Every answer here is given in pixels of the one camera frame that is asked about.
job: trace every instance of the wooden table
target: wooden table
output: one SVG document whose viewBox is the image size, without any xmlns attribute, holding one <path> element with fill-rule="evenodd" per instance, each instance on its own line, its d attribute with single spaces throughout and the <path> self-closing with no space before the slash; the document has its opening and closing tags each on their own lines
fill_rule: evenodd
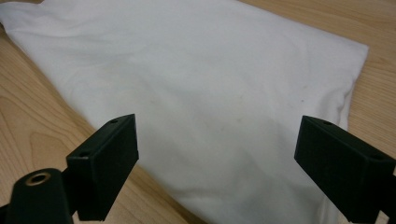
<svg viewBox="0 0 396 224">
<path fill-rule="evenodd" d="M 396 158 L 396 1 L 244 2 L 370 46 L 353 94 L 349 130 Z M 40 168 L 64 169 L 64 157 L 92 133 L 0 29 L 0 204 L 8 203 L 12 185 L 23 175 Z M 136 222 L 203 223 L 139 166 L 106 220 Z"/>
</svg>

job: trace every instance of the metal grommet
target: metal grommet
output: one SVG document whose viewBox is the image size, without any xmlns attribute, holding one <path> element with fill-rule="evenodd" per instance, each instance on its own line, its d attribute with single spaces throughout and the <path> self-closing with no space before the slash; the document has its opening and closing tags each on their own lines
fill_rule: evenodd
<svg viewBox="0 0 396 224">
<path fill-rule="evenodd" d="M 50 179 L 50 173 L 42 172 L 42 173 L 38 173 L 38 174 L 30 176 L 26 180 L 25 184 L 27 186 L 36 186 L 36 185 L 40 185 L 40 184 L 46 182 L 49 179 Z"/>
</svg>

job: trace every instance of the white fabric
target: white fabric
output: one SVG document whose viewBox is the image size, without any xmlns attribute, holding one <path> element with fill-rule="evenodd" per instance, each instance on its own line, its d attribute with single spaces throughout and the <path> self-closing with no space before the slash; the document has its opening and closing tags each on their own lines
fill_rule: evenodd
<svg viewBox="0 0 396 224">
<path fill-rule="evenodd" d="M 94 127 L 136 114 L 140 165 L 210 223 L 336 223 L 293 159 L 302 115 L 347 127 L 367 47 L 230 0 L 0 5 Z"/>
</svg>

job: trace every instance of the wooden surface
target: wooden surface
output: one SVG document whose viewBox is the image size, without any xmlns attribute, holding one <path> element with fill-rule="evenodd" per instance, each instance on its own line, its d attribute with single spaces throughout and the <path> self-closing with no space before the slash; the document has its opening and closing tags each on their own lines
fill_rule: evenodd
<svg viewBox="0 0 396 224">
<path fill-rule="evenodd" d="M 370 47 L 354 90 L 349 130 L 396 158 L 396 1 L 244 0 Z M 64 157 L 93 129 L 0 31 L 0 204 L 33 170 L 65 168 Z M 200 223 L 140 167 L 106 223 Z"/>
</svg>

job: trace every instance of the black clamp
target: black clamp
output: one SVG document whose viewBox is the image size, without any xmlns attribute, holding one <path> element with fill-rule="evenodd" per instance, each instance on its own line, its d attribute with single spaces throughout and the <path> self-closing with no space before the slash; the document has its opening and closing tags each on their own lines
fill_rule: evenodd
<svg viewBox="0 0 396 224">
<path fill-rule="evenodd" d="M 351 222 L 396 218 L 396 160 L 322 119 L 304 116 L 295 160 Z"/>
<path fill-rule="evenodd" d="M 67 168 L 43 169 L 18 180 L 0 224 L 71 224 L 105 220 L 139 158 L 134 115 L 113 119 L 67 157 Z"/>
</svg>

